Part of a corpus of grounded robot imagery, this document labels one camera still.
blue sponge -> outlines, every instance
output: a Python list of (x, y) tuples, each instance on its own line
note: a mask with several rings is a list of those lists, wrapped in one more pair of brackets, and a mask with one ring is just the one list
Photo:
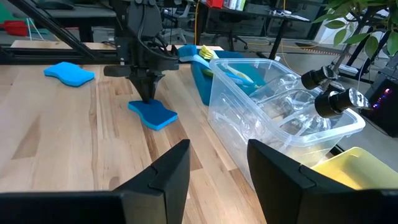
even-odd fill
[(130, 101), (128, 108), (140, 116), (144, 125), (155, 131), (164, 128), (178, 117), (176, 112), (166, 109), (158, 100), (150, 99), (149, 103)]
[(83, 70), (78, 65), (68, 62), (61, 62), (46, 68), (44, 75), (58, 78), (63, 84), (73, 87), (79, 87), (94, 79), (94, 72)]

wooden table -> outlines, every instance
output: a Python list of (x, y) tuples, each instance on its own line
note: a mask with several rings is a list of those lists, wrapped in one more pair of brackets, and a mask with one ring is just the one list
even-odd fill
[[(35, 41), (13, 46), (67, 47)], [(105, 77), (103, 65), (84, 65), (96, 76), (79, 88), (44, 77), (46, 67), (0, 67), (1, 192), (113, 190), (181, 139), (190, 139), (183, 222), (265, 223), (255, 192), (207, 122), (189, 65), (165, 72), (160, 81), (155, 98), (178, 113), (160, 131), (142, 125), (127, 108), (139, 94), (128, 80)]]

red object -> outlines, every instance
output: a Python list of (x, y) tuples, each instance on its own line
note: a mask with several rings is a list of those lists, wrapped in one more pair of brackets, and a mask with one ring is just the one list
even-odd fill
[(4, 21), (2, 27), (9, 35), (27, 36), (27, 25), (24, 21)]
[(210, 7), (221, 9), (224, 4), (224, 0), (206, 0), (206, 3)]

gray floor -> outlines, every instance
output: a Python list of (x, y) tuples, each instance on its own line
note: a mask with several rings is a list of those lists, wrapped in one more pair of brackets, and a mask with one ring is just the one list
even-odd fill
[[(111, 36), (112, 33), (109, 30), (104, 29), (96, 29), (94, 33), (94, 38), (96, 42), (107, 41), (108, 37)], [(43, 35), (44, 39), (46, 40), (55, 40), (52, 35)], [(37, 34), (33, 35), (34, 39), (39, 39), (40, 37)], [(201, 44), (205, 45), (213, 45), (211, 42), (211, 35), (203, 35), (201, 39)], [(12, 44), (12, 42), (16, 39), (24, 39), (29, 40), (28, 37), (13, 37), (6, 35), (4, 32), (0, 32), (0, 44)], [(262, 51), (262, 52), (270, 52), (272, 46), (269, 46), (267, 43), (269, 42), (265, 38), (245, 38), (247, 42), (249, 42), (249, 50), (243, 49), (242, 43), (235, 43), (235, 50), (242, 52), (246, 57), (254, 57), (257, 58), (256, 54), (253, 53), (255, 51)], [(175, 37), (171, 39), (173, 44), (181, 44), (179, 40)], [(188, 43), (192, 43), (193, 39), (187, 37)], [(279, 48), (279, 53), (277, 54), (280, 56), (281, 63), (290, 67), (292, 70), (296, 71), (297, 73), (305, 73), (309, 70), (319, 69), (322, 65), (329, 65), (333, 60), (336, 60), (336, 56), (332, 55), (324, 55), (324, 54), (315, 54), (313, 52), (305, 51), (302, 49), (298, 49), (297, 46), (294, 44), (294, 40), (284, 40), (282, 45), (283, 48)], [(225, 38), (219, 38), (216, 42), (216, 45), (221, 46), (224, 49), (228, 49), (228, 45)], [(362, 53), (354, 63), (355, 67), (360, 67), (364, 59), (366, 58), (365, 54)], [(374, 65), (371, 66), (371, 71), (368, 74), (370, 79), (375, 79), (377, 76), (377, 71), (385, 66), (386, 60), (377, 60), (375, 61)], [(351, 80), (347, 78), (341, 77), (339, 81), (346, 87), (355, 87), (357, 88), (358, 82), (356, 80)], [(359, 90), (362, 93), (365, 93), (370, 85), (366, 83), (360, 83)], [(351, 147), (361, 147), (371, 154), (379, 158), (381, 161), (389, 165), (391, 168), (398, 171), (398, 139), (391, 138), (385, 135), (382, 131), (380, 131), (377, 127), (374, 127), (369, 123), (366, 122), (366, 127), (359, 133), (353, 134), (347, 138), (343, 138), (339, 145), (343, 149), (349, 149)]]

desk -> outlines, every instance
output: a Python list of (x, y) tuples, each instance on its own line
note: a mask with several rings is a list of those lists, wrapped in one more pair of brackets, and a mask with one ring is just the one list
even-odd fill
[[(12, 46), (66, 47), (36, 41)], [(256, 194), (207, 122), (190, 65), (165, 72), (159, 83), (155, 98), (178, 113), (160, 131), (143, 126), (128, 110), (128, 101), (140, 96), (127, 79), (104, 77), (103, 65), (84, 65), (96, 77), (79, 88), (44, 77), (46, 67), (0, 67), (0, 164), (6, 162), (1, 192), (112, 190), (189, 138), (183, 223), (265, 223)]]
[[(27, 18), (28, 16), (13, 6), (8, 1), (5, 1), (7, 9), (16, 18)], [(75, 6), (74, 10), (54, 10), (47, 9), (63, 27), (78, 27), (79, 36), (82, 42), (94, 42), (92, 27), (95, 26), (114, 26), (116, 20), (116, 13), (113, 10), (101, 7), (101, 5), (88, 5), (92, 7)]]
[(257, 52), (257, 56), (259, 56), (261, 58), (269, 58), (269, 59), (273, 59), (273, 60), (275, 59), (276, 53), (279, 48), (279, 44), (283, 38), (283, 34), (284, 34), (284, 31), (285, 31), (288, 21), (311, 22), (310, 20), (299, 19), (294, 16), (281, 16), (281, 15), (273, 14), (271, 11), (264, 11), (264, 13), (258, 13), (258, 12), (231, 10), (226, 7), (223, 7), (222, 9), (217, 9), (217, 8), (209, 7), (206, 3), (203, 3), (201, 1), (199, 1), (198, 7), (199, 7), (199, 9), (198, 9), (198, 15), (197, 15), (197, 31), (196, 31), (195, 45), (200, 45), (200, 34), (205, 31), (208, 13), (212, 10), (217, 10), (220, 12), (227, 12), (227, 13), (232, 13), (232, 14), (237, 14), (237, 15), (261, 16), (261, 17), (267, 17), (270, 19), (282, 19), (283, 20), (282, 24), (280, 25), (277, 37), (275, 38), (274, 46), (272, 47), (272, 50), (271, 50), (269, 56), (266, 57), (262, 53)]

